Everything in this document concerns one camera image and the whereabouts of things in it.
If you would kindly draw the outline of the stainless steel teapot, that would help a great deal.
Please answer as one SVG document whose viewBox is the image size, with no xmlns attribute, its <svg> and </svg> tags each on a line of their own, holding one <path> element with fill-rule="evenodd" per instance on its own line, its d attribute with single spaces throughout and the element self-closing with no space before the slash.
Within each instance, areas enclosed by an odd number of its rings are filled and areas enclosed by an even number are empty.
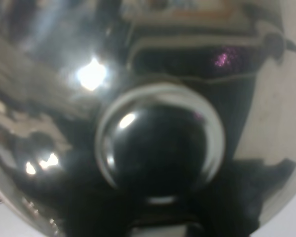
<svg viewBox="0 0 296 237">
<path fill-rule="evenodd" d="M 0 200 L 47 237 L 249 237 L 296 194 L 278 0 L 0 0 Z"/>
</svg>

